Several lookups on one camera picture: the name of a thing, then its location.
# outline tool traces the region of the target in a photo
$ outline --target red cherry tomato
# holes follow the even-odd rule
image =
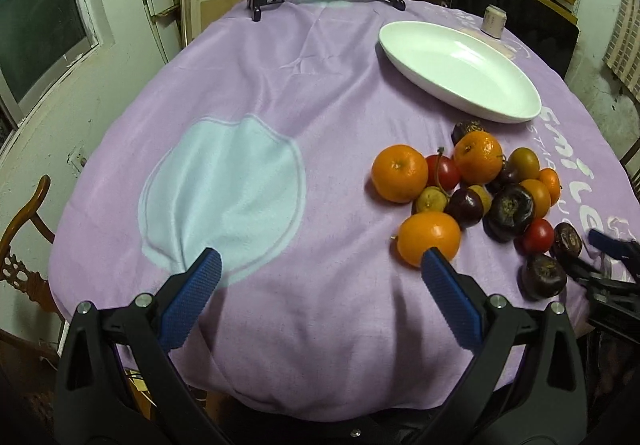
[[[427,166],[429,167],[428,186],[436,186],[437,159],[437,154],[427,156]],[[458,167],[452,159],[447,158],[446,156],[440,157],[440,165],[438,165],[438,180],[440,181],[440,186],[446,191],[455,189],[458,183],[460,183],[460,171],[458,170]]]
[[[516,248],[524,254],[545,253],[554,244],[554,228],[546,219],[534,219],[523,237],[516,241]]]

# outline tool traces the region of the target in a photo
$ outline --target window glass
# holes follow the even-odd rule
[[[86,35],[76,0],[0,0],[0,69],[16,101]]]

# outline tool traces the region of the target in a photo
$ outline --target light blue patch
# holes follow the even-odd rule
[[[253,115],[191,126],[147,178],[138,201],[142,252],[182,273],[205,247],[222,256],[218,287],[280,255],[305,208],[306,178],[295,141]]]

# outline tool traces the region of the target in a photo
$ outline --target table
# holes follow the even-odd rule
[[[378,31],[408,19],[483,38],[535,84],[539,117],[484,125],[507,154],[527,146],[558,170],[552,224],[640,233],[638,201],[594,121],[510,33],[489,40],[481,19],[422,2],[399,12],[375,0],[296,0],[265,9],[261,22],[238,5],[148,83],[82,171],[49,265],[65,317],[86,299],[106,308],[155,292],[209,246],[223,257],[222,282],[171,353],[187,383],[316,421],[441,404],[471,355],[419,274],[392,255],[410,206],[383,202],[369,184],[383,148],[449,153],[453,125],[468,118],[386,59]],[[591,250],[583,257],[624,276]],[[544,308],[523,301],[521,263],[481,225],[465,231],[452,262],[487,294]],[[580,287],[570,281],[561,300],[583,324]],[[511,354],[500,385],[519,359]]]

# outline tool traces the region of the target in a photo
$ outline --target power outlet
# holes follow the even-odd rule
[[[67,160],[78,172],[82,172],[82,168],[86,164],[86,156],[84,155],[84,149],[79,148],[69,155]]]

